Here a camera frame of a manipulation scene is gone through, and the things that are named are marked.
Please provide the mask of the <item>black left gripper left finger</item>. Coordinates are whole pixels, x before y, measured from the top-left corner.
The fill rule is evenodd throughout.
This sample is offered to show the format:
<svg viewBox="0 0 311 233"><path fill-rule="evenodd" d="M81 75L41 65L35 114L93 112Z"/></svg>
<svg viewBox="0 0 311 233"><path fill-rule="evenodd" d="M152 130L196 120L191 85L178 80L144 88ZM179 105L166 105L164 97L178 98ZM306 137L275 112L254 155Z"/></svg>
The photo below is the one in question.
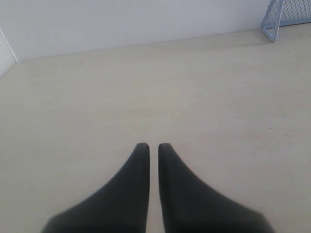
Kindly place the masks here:
<svg viewBox="0 0 311 233"><path fill-rule="evenodd" d="M116 175L86 200L53 216L44 233L144 233L150 193L150 149L138 143Z"/></svg>

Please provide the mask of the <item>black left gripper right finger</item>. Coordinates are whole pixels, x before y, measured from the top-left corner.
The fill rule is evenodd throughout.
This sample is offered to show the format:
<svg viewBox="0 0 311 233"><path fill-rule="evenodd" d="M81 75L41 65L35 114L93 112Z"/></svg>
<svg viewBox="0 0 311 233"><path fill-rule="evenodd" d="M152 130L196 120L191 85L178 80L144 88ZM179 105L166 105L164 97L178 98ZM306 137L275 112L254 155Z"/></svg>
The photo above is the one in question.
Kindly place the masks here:
<svg viewBox="0 0 311 233"><path fill-rule="evenodd" d="M259 212L217 192L199 179L172 145L158 146L158 181L167 233L272 233Z"/></svg>

